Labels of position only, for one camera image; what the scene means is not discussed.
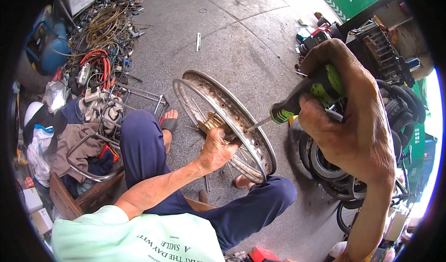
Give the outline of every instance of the hand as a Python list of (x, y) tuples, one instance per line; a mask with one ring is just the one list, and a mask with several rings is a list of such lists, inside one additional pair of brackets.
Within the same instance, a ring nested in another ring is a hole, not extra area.
[(394, 184), (396, 162), (384, 104), (373, 76), (339, 39), (314, 47), (301, 71), (309, 74), (331, 63), (339, 71), (348, 97), (342, 123), (332, 120), (315, 98), (305, 95), (298, 119), (325, 159), (367, 185)]
[(195, 164), (203, 176), (219, 169), (229, 159), (231, 159), (241, 146), (241, 141), (236, 138), (231, 144), (226, 144), (223, 138), (229, 130), (224, 127), (216, 127), (209, 131), (206, 137), (206, 142), (200, 152), (200, 155), (195, 159)]

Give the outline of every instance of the man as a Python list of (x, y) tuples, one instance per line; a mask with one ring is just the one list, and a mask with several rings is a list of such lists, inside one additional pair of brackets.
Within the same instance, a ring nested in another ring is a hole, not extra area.
[[(298, 118), (329, 162), (367, 184), (347, 248), (336, 259), (363, 261), (381, 241), (394, 184), (393, 141), (370, 73), (338, 39), (313, 48), (301, 70), (309, 74), (325, 63), (335, 65), (342, 76), (349, 98), (345, 122), (332, 121), (308, 95), (300, 99)], [(166, 117), (175, 119), (177, 112)], [(215, 128), (197, 159), (170, 172), (165, 154), (172, 136), (161, 130), (152, 113), (134, 111), (124, 120), (121, 133), (129, 190), (113, 206), (54, 223), (53, 250), (62, 261), (224, 261), (222, 252), (270, 224), (294, 201), (295, 188), (285, 178), (269, 176), (264, 185), (257, 185), (239, 177), (236, 186), (248, 187), (248, 195), (195, 212), (179, 188), (223, 166), (239, 145), (226, 145), (224, 129)]]

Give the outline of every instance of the screwdriver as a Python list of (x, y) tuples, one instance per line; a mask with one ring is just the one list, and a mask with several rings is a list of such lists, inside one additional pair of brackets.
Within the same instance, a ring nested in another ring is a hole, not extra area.
[(336, 67), (332, 64), (326, 64), (310, 73), (294, 87), (293, 91), (285, 100), (274, 103), (271, 106), (267, 118), (259, 121), (244, 132), (248, 133), (270, 120), (281, 125), (287, 122), (292, 116), (298, 115), (301, 111), (299, 98), (304, 93), (312, 94), (325, 108), (344, 97), (345, 94)]

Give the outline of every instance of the red box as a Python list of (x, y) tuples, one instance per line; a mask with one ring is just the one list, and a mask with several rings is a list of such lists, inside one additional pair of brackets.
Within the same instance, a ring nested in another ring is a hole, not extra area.
[(280, 262), (280, 259), (277, 258), (277, 256), (274, 255), (274, 253), (272, 253), (271, 251), (269, 251), (267, 249), (259, 248), (258, 246), (255, 246), (249, 252), (249, 257), (251, 257), (251, 259), (254, 262), (268, 262), (268, 261), (279, 261)]

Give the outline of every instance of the white helmet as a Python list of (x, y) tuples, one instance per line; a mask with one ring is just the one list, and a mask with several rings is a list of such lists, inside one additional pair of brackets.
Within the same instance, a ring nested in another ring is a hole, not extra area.
[(28, 124), (28, 122), (31, 120), (31, 118), (34, 117), (34, 115), (37, 113), (37, 111), (39, 111), (39, 109), (42, 108), (42, 106), (43, 106), (43, 103), (41, 103), (39, 101), (31, 102), (31, 104), (26, 109), (25, 121), (24, 121), (25, 126)]

